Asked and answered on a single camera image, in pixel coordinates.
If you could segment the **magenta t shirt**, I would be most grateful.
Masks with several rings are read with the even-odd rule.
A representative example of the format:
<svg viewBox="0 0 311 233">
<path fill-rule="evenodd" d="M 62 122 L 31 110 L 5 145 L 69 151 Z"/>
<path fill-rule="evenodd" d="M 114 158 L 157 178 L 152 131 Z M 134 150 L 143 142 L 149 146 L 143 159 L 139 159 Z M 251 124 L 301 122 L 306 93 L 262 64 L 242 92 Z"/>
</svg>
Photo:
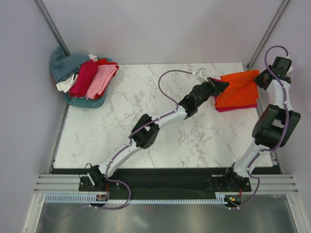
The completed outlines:
<svg viewBox="0 0 311 233">
<path fill-rule="evenodd" d="M 234 106 L 234 107 L 217 107 L 217 106 L 215 106 L 215 109 L 216 109 L 218 112 L 228 112 L 228 111 L 239 110 L 239 109 L 256 108 L 257 106 L 258 106 L 258 104 L 255 103 L 255 104 L 252 104 L 252 105 Z"/>
</svg>

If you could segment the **orange t shirt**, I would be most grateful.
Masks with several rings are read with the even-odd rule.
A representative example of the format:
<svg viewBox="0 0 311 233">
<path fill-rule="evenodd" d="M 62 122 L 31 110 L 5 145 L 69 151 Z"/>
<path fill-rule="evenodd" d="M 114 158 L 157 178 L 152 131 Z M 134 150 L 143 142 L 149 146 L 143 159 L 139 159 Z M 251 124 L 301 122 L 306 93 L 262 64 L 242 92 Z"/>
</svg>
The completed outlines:
<svg viewBox="0 0 311 233">
<path fill-rule="evenodd" d="M 258 75 L 258 70 L 250 70 L 221 76 L 219 81 L 228 82 L 230 85 L 215 98 L 215 106 L 234 107 L 257 103 L 259 94 L 254 79 Z"/>
</svg>

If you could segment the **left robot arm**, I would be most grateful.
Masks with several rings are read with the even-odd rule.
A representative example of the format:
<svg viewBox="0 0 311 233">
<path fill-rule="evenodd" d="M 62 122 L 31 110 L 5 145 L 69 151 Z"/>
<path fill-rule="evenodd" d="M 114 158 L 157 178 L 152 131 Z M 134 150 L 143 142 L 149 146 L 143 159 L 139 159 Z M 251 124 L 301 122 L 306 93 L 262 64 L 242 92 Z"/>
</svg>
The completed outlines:
<svg viewBox="0 0 311 233">
<path fill-rule="evenodd" d="M 161 129 L 192 117 L 197 113 L 198 108 L 210 97 L 217 97 L 229 87 L 228 82 L 215 80 L 211 77 L 197 76 L 200 84 L 195 85 L 189 94 L 176 105 L 176 108 L 158 116 L 144 114 L 136 123 L 129 135 L 129 142 L 98 166 L 99 172 L 90 179 L 90 186 L 96 191 L 105 189 L 107 180 L 113 173 L 132 155 L 149 148 L 155 142 Z"/>
</svg>

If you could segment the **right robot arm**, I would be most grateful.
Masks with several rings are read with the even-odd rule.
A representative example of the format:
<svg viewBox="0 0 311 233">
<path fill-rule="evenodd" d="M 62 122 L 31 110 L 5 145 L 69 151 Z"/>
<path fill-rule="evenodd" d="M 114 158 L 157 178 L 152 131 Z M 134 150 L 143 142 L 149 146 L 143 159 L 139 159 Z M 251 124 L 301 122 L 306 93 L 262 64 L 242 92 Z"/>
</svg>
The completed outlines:
<svg viewBox="0 0 311 233">
<path fill-rule="evenodd" d="M 278 56 L 255 78 L 256 85 L 268 92 L 270 104 L 254 126 L 250 147 L 232 166 L 234 173 L 241 177 L 250 177 L 268 153 L 283 147 L 301 119 L 290 102 L 291 78 L 287 73 L 291 66 L 290 59 Z"/>
</svg>

